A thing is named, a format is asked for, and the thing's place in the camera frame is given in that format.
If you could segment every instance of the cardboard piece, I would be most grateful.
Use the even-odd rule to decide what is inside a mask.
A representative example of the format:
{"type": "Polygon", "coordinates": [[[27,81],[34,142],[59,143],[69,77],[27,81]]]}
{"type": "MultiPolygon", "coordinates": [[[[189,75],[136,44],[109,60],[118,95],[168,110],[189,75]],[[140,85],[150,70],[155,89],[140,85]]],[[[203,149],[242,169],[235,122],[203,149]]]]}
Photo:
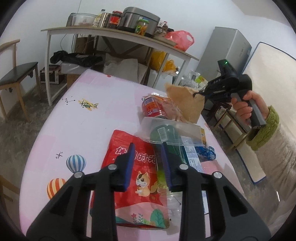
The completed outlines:
{"type": "Polygon", "coordinates": [[[204,108],[205,97],[197,94],[193,98],[196,90],[189,87],[165,84],[165,89],[168,97],[178,106],[184,118],[191,123],[197,123],[204,108]]]}

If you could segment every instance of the pink plastic bag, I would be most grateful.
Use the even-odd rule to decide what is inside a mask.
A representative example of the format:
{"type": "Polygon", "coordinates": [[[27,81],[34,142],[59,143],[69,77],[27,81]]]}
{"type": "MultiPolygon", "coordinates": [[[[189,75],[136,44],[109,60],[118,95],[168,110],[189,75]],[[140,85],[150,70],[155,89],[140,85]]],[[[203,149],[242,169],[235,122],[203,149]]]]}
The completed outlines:
{"type": "Polygon", "coordinates": [[[165,38],[177,43],[175,48],[181,49],[183,51],[186,51],[191,45],[194,44],[194,37],[184,30],[169,32],[165,38]]]}

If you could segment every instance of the red can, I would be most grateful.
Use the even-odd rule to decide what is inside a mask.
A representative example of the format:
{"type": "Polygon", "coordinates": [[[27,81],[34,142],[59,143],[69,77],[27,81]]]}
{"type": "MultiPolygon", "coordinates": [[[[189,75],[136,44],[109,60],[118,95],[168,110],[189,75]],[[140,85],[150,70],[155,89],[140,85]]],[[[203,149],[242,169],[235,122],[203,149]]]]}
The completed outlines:
{"type": "Polygon", "coordinates": [[[143,101],[142,110],[147,117],[158,117],[167,119],[168,115],[164,111],[163,106],[156,102],[152,97],[148,97],[143,101]]]}

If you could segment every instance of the cardboard box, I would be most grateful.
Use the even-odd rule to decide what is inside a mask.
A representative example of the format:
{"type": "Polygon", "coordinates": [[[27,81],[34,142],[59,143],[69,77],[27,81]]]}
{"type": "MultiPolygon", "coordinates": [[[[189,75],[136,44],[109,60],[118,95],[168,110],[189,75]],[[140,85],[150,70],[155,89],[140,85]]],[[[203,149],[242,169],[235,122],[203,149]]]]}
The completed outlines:
{"type": "Polygon", "coordinates": [[[80,74],[67,74],[67,89],[79,78],[80,74]]]}

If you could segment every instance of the human hand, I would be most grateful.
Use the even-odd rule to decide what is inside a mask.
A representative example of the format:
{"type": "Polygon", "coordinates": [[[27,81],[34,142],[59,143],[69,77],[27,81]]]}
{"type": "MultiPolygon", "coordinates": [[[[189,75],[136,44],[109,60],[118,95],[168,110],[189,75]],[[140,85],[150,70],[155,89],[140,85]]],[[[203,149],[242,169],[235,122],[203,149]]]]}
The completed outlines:
{"type": "MultiPolygon", "coordinates": [[[[247,101],[250,99],[255,100],[264,120],[266,120],[269,115],[269,109],[265,104],[263,98],[254,91],[248,91],[243,97],[243,100],[247,101]]],[[[242,121],[244,121],[246,124],[249,124],[247,122],[247,119],[251,117],[253,108],[248,106],[247,102],[245,101],[237,102],[236,98],[231,99],[232,106],[237,111],[237,115],[241,118],[242,121]]]]}

